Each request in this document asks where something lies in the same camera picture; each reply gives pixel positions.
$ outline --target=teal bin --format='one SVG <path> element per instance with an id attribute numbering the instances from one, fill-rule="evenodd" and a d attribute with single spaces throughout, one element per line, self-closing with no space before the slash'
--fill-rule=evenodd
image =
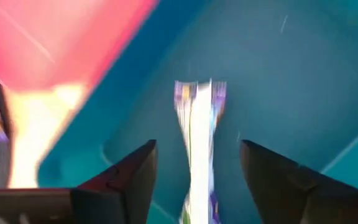
<path id="1" fill-rule="evenodd" d="M 209 78 L 227 81 L 214 144 L 223 223 L 261 223 L 240 139 L 358 187 L 358 0 L 161 1 L 41 164 L 40 185 L 75 186 L 156 139 L 148 223 L 176 223 L 189 169 L 174 81 Z"/>

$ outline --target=pink panel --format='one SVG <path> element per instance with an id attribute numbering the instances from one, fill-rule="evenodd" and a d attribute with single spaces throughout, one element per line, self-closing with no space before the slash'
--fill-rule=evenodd
<path id="1" fill-rule="evenodd" d="M 0 0 L 0 81 L 14 90 L 95 85 L 157 0 Z"/>

